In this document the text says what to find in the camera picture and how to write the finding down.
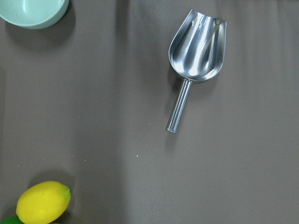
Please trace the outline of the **steel ice scoop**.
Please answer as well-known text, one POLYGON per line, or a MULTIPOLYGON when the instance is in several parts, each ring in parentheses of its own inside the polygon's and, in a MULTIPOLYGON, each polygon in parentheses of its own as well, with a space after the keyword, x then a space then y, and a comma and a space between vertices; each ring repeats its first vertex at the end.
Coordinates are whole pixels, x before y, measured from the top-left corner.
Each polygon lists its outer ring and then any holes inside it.
POLYGON ((191 85, 214 78, 222 69, 226 29, 225 20, 191 9, 176 32, 168 57, 182 84, 166 126, 167 131, 177 132, 191 85))

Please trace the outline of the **whole yellow lemon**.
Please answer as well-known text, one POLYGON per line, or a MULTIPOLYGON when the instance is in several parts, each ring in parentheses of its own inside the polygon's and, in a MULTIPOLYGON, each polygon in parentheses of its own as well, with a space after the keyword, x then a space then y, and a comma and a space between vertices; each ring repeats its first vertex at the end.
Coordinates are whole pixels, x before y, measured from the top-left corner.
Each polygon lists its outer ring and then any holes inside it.
POLYGON ((49 224, 67 209, 71 190, 56 181, 46 181, 26 190, 18 199, 16 214, 25 224, 49 224))

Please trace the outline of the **mint green bowl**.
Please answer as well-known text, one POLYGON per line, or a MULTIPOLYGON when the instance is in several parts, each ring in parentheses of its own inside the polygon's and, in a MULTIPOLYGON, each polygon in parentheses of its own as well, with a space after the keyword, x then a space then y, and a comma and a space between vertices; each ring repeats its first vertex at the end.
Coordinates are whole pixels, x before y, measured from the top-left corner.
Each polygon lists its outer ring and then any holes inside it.
POLYGON ((57 23, 68 5, 68 0, 2 0, 0 17, 21 28, 42 29, 57 23))

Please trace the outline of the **green lime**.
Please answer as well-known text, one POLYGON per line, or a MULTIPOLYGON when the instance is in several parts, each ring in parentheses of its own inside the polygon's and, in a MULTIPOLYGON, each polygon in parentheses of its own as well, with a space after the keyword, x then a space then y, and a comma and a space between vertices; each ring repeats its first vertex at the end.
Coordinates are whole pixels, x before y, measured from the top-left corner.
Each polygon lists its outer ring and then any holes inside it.
POLYGON ((17 216, 14 216, 2 220, 0 224, 23 224, 23 222, 17 216))

